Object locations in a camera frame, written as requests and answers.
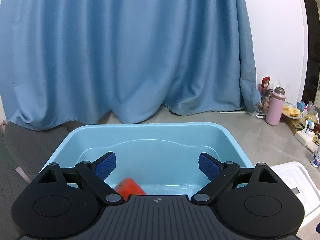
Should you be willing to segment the orange vitamin bottle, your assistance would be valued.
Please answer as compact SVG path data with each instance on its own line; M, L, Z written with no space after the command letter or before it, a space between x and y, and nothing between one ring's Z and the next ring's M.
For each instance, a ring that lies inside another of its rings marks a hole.
M125 200L128 200L131 195L146 195L146 192L132 178L123 179L116 185L114 190Z

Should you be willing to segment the light blue plastic bin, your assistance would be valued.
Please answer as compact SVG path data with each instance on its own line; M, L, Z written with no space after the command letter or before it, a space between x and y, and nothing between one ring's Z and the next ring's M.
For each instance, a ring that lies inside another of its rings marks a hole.
M252 167L231 133L212 122L86 125L69 133L48 161L73 167L107 152L116 155L116 168L106 183L131 178L149 195L192 196L203 188L209 180L198 166L202 153Z

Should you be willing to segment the white plastic bin lid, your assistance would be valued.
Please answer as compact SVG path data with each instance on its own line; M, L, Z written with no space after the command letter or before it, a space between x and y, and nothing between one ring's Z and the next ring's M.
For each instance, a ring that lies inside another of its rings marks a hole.
M297 161L271 168L303 204L305 215L300 229L304 228L319 215L319 189L307 169Z

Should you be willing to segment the pink thermos bottle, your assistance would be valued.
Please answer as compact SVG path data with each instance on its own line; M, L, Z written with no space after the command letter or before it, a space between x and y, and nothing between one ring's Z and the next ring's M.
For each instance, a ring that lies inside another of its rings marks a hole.
M282 87L276 87L271 94L266 113L266 122L269 125L277 126L279 124L285 99L285 89Z

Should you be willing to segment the white carton box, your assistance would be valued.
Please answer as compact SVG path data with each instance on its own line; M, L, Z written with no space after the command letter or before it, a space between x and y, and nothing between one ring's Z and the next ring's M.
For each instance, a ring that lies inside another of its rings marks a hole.
M314 132L310 130L301 130L295 133L295 138L303 145L307 146L313 141Z

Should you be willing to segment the plate of yellow snacks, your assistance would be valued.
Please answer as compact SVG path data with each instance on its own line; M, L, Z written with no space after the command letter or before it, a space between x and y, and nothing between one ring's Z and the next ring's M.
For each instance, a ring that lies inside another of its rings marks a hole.
M303 117L302 112L295 105L289 102L284 103L282 114L295 120L299 120Z

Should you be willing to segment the white medicine bottle left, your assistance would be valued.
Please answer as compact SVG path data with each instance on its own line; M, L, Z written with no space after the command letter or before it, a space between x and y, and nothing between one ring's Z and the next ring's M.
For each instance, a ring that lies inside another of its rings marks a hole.
M320 166L320 146L313 153L310 163L314 168L318 168Z

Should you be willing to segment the red box behind thermos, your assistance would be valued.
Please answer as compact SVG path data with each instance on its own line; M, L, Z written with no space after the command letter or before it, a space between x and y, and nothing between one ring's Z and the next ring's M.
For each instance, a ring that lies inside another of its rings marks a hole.
M261 84L260 84L260 92L261 93L264 93L265 90L268 89L269 83L270 83L270 77L269 76L266 76L266 77L264 77L262 79Z

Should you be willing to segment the blue curtain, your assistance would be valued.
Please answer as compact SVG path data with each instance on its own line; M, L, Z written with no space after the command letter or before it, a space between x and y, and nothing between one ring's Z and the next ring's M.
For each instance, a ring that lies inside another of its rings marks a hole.
M245 0L2 0L1 98L32 130L257 109Z

